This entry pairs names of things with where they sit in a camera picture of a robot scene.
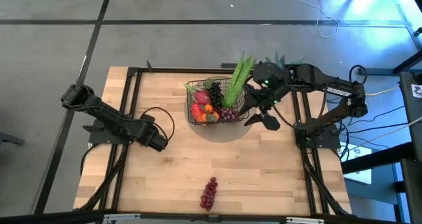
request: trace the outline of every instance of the concrete floor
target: concrete floor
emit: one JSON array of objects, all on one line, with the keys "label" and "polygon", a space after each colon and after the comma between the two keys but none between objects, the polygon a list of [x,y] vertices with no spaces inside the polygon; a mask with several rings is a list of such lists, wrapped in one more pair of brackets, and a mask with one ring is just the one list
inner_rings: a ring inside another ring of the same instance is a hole
[{"label": "concrete floor", "polygon": [[[102,1],[0,0],[0,19],[96,19]],[[393,0],[306,1],[334,13],[337,20],[402,19]],[[412,19],[420,19],[413,3],[406,3],[404,9]],[[318,16],[318,10],[294,0],[110,0],[105,19],[315,20]],[[0,146],[0,216],[31,212],[65,112],[59,98],[78,76],[93,28],[0,25],[0,130],[26,139],[24,146]],[[320,28],[327,34],[335,30],[332,26]],[[306,63],[323,72],[346,79],[353,65],[392,68],[417,48],[406,28],[340,27],[337,36],[322,39],[314,26],[102,26],[85,84],[101,95],[110,66],[145,67],[149,60],[153,67],[217,68],[221,63],[236,62],[243,51],[258,60],[273,58],[274,51],[285,54],[287,62],[304,57]],[[371,76],[365,89],[374,93],[395,87],[397,81],[398,77]],[[366,119],[403,105],[403,99],[395,90],[368,98],[367,104]],[[82,125],[92,121],[87,115],[75,115],[46,212],[72,209],[80,159],[88,140]],[[394,121],[380,117],[349,130],[405,121],[401,110],[395,112]],[[386,131],[359,137],[370,139]],[[377,143],[394,146],[409,140],[409,132],[403,130]],[[360,141],[351,139],[351,143]],[[359,216],[394,219],[390,204],[350,199],[353,212]]]}]

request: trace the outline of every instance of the wooden table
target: wooden table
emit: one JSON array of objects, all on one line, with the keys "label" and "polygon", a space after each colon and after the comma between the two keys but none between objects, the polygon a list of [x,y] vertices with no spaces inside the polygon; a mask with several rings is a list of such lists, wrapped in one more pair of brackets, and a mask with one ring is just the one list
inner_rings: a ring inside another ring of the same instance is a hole
[{"label": "wooden table", "polygon": [[[105,82],[102,99],[116,109],[126,72],[127,67],[111,67]],[[205,213],[199,206],[200,196],[209,178],[217,177],[218,192],[210,213],[309,215],[303,166],[292,128],[281,120],[278,131],[266,130],[260,123],[248,127],[243,123],[189,124],[183,84],[211,76],[218,75],[142,73],[135,117],[149,107],[163,107],[175,120],[175,134],[161,153],[137,143],[129,146],[118,210]],[[134,84],[131,83],[129,98]],[[316,116],[322,92],[310,93],[309,101],[311,113]],[[284,97],[277,108],[287,120],[295,120],[291,95]],[[171,122],[165,113],[149,114],[170,134]],[[99,145],[87,156],[75,208],[85,204],[103,181],[110,147],[110,144]],[[319,155],[324,183],[342,207],[351,211],[340,160],[329,149],[319,149]],[[110,187],[106,207],[111,205],[114,184]],[[316,207],[321,212],[318,188],[315,184],[313,187]]]}]

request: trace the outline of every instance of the bunch of grapes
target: bunch of grapes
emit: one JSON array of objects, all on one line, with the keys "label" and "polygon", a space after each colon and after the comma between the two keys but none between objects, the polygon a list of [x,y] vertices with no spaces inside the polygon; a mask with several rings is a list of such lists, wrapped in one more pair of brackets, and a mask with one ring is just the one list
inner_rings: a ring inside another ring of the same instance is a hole
[{"label": "bunch of grapes", "polygon": [[216,197],[218,186],[216,181],[217,179],[212,177],[210,182],[208,182],[208,184],[205,186],[204,194],[200,197],[200,206],[205,208],[206,211],[210,211],[214,205],[214,198]]},{"label": "bunch of grapes", "polygon": [[223,107],[223,94],[220,88],[220,82],[213,82],[208,90],[211,95],[211,104],[213,108],[221,109]]},{"label": "bunch of grapes", "polygon": [[239,114],[235,109],[220,109],[220,118],[221,120],[233,120],[238,119]]}]

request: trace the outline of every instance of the purple grapes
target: purple grapes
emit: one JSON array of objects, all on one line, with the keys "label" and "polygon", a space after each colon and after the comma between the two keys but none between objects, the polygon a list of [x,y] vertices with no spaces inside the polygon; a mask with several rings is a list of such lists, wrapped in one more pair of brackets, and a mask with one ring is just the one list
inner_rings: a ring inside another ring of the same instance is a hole
[{"label": "purple grapes", "polygon": [[235,109],[220,109],[220,115],[223,121],[231,121],[239,118],[237,111]]}]

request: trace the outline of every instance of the wire basket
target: wire basket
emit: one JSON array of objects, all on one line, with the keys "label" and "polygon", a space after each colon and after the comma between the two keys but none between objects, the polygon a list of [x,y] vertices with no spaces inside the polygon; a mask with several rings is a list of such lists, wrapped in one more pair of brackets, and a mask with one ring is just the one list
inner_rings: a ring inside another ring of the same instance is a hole
[{"label": "wire basket", "polygon": [[[220,88],[221,88],[221,93],[225,96],[226,95],[226,90],[229,87],[230,84],[230,78],[209,78],[211,79],[213,82],[220,82]],[[193,86],[195,88],[200,88],[200,89],[205,89],[204,83],[206,82],[206,80],[195,80],[195,81],[190,81],[187,84],[190,86]],[[231,107],[231,109],[234,109],[237,113],[240,111],[240,109],[242,108],[244,102],[245,102],[245,89],[242,87],[241,92],[239,93],[239,95],[237,96],[236,102],[233,104],[233,106]],[[217,121],[214,122],[208,122],[208,121],[196,121],[196,119],[193,117],[192,115],[192,104],[194,103],[193,101],[193,97],[192,95],[190,95],[189,91],[186,90],[186,95],[187,95],[187,114],[188,114],[188,120],[190,123],[194,124],[194,125],[207,125],[207,124],[217,124],[217,123],[233,123],[233,122],[240,122],[243,119],[246,119],[249,117],[249,111],[240,115],[238,118],[236,119],[223,119],[223,118],[219,118]]]}]

